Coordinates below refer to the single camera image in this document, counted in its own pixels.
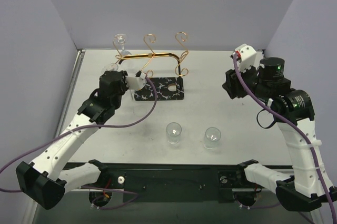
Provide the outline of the clear wine glass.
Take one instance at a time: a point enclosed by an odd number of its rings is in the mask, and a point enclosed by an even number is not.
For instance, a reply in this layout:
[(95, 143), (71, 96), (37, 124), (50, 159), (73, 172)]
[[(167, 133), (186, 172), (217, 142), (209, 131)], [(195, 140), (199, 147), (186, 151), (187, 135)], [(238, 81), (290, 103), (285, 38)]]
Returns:
[(106, 64), (102, 68), (101, 74), (104, 74), (106, 71), (118, 71), (118, 64), (117, 63)]
[(125, 49), (127, 35), (123, 33), (116, 34), (113, 38), (113, 46), (117, 51), (117, 63), (124, 57), (132, 55), (132, 53)]

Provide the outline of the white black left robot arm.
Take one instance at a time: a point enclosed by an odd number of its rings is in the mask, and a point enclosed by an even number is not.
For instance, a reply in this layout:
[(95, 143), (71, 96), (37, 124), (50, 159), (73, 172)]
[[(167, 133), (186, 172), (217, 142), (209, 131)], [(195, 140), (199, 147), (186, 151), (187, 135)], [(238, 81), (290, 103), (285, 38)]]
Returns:
[(69, 126), (43, 153), (30, 163), (21, 162), (16, 175), (21, 191), (44, 209), (55, 207), (64, 194), (87, 184), (97, 188), (107, 185), (108, 174), (103, 165), (91, 160), (84, 165), (64, 170), (70, 157), (121, 106), (127, 91), (126, 71), (106, 71), (99, 87), (83, 102)]

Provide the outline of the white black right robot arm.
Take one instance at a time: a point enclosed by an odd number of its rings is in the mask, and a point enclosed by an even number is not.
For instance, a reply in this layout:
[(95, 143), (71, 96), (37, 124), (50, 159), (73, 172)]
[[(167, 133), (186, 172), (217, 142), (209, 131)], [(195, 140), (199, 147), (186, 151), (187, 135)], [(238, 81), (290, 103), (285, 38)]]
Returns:
[(242, 71), (243, 56), (234, 53), (231, 58), (234, 69), (226, 72), (223, 89), (231, 99), (250, 96), (262, 111), (273, 115), (269, 127), (277, 125), (282, 132), (294, 172), (286, 175), (251, 160), (241, 163), (242, 169), (235, 173), (236, 183), (242, 187), (256, 183), (269, 189), (288, 211), (311, 212), (323, 203), (334, 210), (336, 187), (319, 153), (322, 142), (316, 138), (310, 96), (291, 87), (281, 58), (263, 58), (259, 67), (251, 65)]

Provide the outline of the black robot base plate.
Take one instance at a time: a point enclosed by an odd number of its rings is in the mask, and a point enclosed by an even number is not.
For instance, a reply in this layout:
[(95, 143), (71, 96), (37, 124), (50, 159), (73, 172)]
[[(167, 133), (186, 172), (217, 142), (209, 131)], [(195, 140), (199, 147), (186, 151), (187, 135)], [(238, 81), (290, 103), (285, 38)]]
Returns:
[(236, 165), (105, 163), (92, 185), (138, 194), (136, 202), (233, 202), (253, 200), (262, 186), (248, 182)]

